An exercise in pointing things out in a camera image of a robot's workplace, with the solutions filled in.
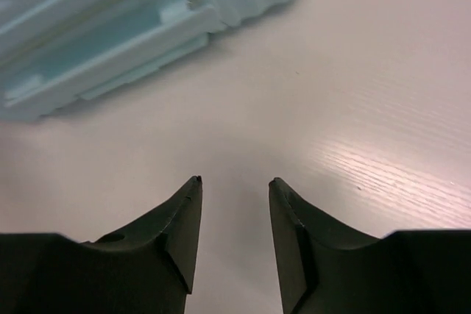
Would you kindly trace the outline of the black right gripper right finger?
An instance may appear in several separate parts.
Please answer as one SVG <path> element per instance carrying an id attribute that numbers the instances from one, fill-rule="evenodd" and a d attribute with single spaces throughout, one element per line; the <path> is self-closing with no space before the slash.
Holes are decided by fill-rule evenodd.
<path id="1" fill-rule="evenodd" d="M 269 209 L 285 313 L 468 313 L 470 231 L 365 234 L 280 178 Z"/>

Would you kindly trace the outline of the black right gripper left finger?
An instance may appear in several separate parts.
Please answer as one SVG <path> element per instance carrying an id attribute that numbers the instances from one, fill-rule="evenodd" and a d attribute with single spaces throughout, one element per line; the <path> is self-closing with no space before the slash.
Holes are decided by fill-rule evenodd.
<path id="1" fill-rule="evenodd" d="M 94 242 L 1 235 L 3 313 L 183 313 L 191 294 L 202 178 Z"/>

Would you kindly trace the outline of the light blue suitcase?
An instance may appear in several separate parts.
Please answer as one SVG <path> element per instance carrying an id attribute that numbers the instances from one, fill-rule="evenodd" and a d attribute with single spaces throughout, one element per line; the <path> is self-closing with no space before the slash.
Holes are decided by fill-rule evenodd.
<path id="1" fill-rule="evenodd" d="M 1 0 L 1 117 L 34 121 L 291 0 Z"/>

